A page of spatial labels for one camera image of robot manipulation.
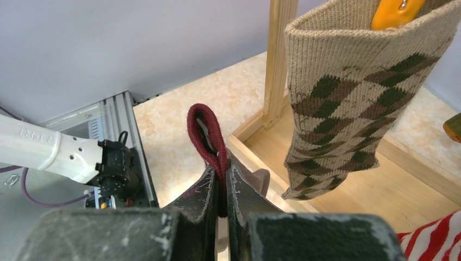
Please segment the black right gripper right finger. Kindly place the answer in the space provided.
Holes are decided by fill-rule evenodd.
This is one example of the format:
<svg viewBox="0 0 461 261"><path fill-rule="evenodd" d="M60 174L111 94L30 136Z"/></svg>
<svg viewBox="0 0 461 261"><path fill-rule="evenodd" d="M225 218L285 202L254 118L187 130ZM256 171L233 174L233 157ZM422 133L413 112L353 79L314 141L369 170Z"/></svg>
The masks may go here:
<svg viewBox="0 0 461 261"><path fill-rule="evenodd" d="M286 213L235 163L226 183L230 260L405 260L393 229L378 216Z"/></svg>

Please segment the red white striped sock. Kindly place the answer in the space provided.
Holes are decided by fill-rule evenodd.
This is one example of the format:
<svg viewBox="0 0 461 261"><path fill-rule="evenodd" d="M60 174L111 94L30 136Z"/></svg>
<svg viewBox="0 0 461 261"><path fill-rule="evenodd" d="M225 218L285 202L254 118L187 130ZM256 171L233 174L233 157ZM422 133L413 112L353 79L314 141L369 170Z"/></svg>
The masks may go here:
<svg viewBox="0 0 461 261"><path fill-rule="evenodd" d="M397 238L408 260L460 260L460 211Z"/></svg>

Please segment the taupe sock maroon striped cuff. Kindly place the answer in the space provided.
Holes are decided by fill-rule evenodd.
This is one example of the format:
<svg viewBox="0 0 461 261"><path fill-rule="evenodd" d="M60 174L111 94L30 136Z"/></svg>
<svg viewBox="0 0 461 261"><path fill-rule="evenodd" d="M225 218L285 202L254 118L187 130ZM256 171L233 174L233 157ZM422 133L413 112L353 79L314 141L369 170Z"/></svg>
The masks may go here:
<svg viewBox="0 0 461 261"><path fill-rule="evenodd" d="M226 172L233 161L241 170L249 184L266 196L270 184L270 172L266 169L250 171L230 152L225 144L215 113L205 104L192 105L187 115L189 138L206 165L210 165L219 181L219 217L227 212Z"/></svg>

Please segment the beige argyle sock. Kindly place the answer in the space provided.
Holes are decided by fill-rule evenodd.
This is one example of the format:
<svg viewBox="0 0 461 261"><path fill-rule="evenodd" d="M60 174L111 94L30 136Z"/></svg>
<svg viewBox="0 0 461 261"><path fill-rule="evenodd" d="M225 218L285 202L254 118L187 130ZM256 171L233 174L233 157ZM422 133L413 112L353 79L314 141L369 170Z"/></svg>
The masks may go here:
<svg viewBox="0 0 461 261"><path fill-rule="evenodd" d="M311 200L350 172L377 167L376 149L456 34L460 1L426 1L416 19L372 30L377 1L329 1L285 30L294 133L284 199Z"/></svg>

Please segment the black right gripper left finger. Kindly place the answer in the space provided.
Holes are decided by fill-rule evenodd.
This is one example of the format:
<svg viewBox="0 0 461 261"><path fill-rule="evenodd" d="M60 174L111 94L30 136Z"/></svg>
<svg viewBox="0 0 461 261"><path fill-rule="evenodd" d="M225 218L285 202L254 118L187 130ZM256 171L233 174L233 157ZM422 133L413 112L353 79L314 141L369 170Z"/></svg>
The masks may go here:
<svg viewBox="0 0 461 261"><path fill-rule="evenodd" d="M18 260L216 260L217 178L208 167L163 208L53 210Z"/></svg>

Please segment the orange clip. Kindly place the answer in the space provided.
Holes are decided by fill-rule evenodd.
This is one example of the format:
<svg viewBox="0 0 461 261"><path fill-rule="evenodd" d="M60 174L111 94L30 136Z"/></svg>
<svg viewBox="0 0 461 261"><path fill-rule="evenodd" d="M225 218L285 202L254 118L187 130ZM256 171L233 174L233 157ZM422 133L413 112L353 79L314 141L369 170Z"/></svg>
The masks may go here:
<svg viewBox="0 0 461 261"><path fill-rule="evenodd" d="M372 30L399 28L416 18L425 0L381 0L371 21Z"/></svg>

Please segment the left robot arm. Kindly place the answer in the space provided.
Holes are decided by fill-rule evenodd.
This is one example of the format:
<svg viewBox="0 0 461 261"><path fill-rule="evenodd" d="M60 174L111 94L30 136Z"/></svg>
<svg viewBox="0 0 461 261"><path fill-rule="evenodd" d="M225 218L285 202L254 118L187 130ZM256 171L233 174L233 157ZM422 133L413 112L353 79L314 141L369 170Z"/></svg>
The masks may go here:
<svg viewBox="0 0 461 261"><path fill-rule="evenodd" d="M1 116L1 162L47 171L98 187L101 195L128 198L141 188L138 154L118 141L85 139Z"/></svg>

